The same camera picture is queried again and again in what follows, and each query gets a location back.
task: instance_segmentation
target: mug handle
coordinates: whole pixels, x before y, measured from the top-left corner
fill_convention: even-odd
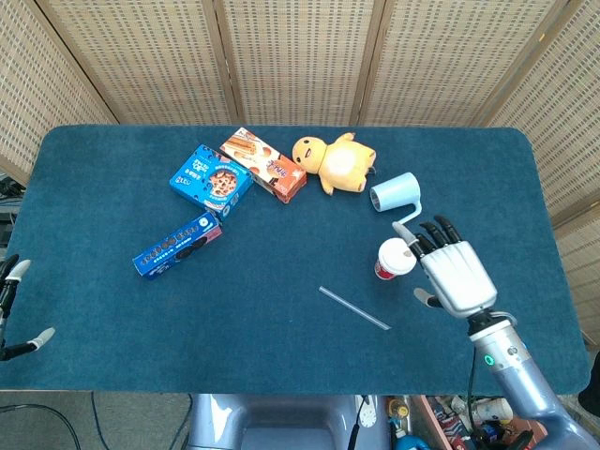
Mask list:
[[[417,217],[419,214],[421,214],[421,210],[422,210],[422,209],[423,209],[423,208],[421,207],[421,201],[419,200],[419,202],[417,202],[417,203],[414,205],[414,211],[413,211],[413,212],[411,212],[411,213],[410,213],[408,216],[406,216],[405,218],[401,218],[401,219],[399,220],[399,222],[400,222],[401,224],[405,224],[406,222],[408,222],[408,221],[409,221],[409,220],[411,220],[412,218],[416,218],[416,217]]]

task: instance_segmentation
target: cookie box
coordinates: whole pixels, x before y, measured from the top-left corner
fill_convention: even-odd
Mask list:
[[[156,278],[219,236],[217,219],[204,213],[133,258],[133,265],[142,277]]]
[[[200,145],[169,182],[179,194],[223,220],[252,184],[250,172]]]
[[[304,169],[245,128],[235,131],[220,149],[250,169],[254,181],[284,203],[307,183]]]

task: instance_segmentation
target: blue snack box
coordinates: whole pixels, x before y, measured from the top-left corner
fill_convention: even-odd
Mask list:
[[[169,182],[179,194],[213,211],[229,215],[252,184],[250,172],[206,145],[200,145]]]
[[[217,219],[204,213],[133,258],[133,265],[142,277],[156,278],[219,236]]]

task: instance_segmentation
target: light blue mug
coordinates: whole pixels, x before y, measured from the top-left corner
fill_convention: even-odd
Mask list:
[[[400,223],[406,223],[421,214],[421,188],[410,172],[372,187],[370,197],[373,206],[380,213],[406,204],[413,204],[414,211],[405,218],[401,218]]]

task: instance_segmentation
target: plush toy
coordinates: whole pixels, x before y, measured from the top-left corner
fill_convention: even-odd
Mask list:
[[[327,145],[319,138],[306,136],[293,146],[292,157],[308,173],[321,177],[322,189],[327,194],[332,195],[334,188],[362,192],[367,182],[365,175],[376,154],[353,139],[354,133],[346,133]]]

